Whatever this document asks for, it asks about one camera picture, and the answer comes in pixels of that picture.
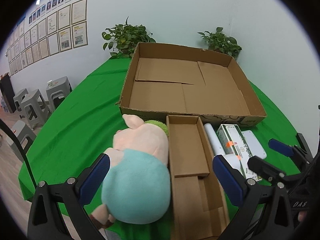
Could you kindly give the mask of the person's right hand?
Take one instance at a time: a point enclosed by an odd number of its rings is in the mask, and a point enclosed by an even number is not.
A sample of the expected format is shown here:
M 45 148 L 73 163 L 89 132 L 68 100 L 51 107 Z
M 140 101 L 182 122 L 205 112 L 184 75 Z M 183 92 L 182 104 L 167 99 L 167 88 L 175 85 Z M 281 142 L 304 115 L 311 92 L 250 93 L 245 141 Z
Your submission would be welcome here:
M 300 211 L 298 214 L 298 221 L 301 223 L 306 218 L 308 212 L 307 211 Z

